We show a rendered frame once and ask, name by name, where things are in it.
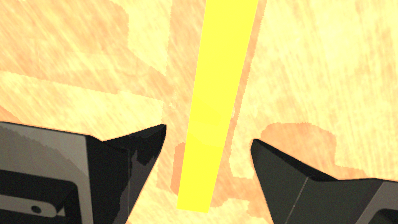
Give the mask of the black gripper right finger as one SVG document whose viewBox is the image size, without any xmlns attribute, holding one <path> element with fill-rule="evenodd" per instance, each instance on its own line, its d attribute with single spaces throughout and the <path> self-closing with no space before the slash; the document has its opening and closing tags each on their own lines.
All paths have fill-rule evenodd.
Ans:
<svg viewBox="0 0 398 224">
<path fill-rule="evenodd" d="M 274 224 L 368 224 L 398 210 L 397 180 L 338 180 L 256 138 L 250 152 Z"/>
</svg>

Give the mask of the yellow bar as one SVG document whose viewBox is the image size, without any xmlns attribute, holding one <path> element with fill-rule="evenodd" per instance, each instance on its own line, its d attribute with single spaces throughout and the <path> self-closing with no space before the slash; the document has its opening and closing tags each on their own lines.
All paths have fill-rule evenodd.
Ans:
<svg viewBox="0 0 398 224">
<path fill-rule="evenodd" d="M 176 209 L 208 213 L 258 0 L 207 0 Z"/>
</svg>

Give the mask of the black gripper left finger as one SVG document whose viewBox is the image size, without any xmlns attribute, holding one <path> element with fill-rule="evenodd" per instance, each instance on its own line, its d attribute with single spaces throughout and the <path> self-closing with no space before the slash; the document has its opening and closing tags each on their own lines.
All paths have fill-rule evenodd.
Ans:
<svg viewBox="0 0 398 224">
<path fill-rule="evenodd" d="M 118 138 L 0 121 L 0 170 L 70 181 L 83 224 L 126 224 L 166 138 L 159 124 Z"/>
</svg>

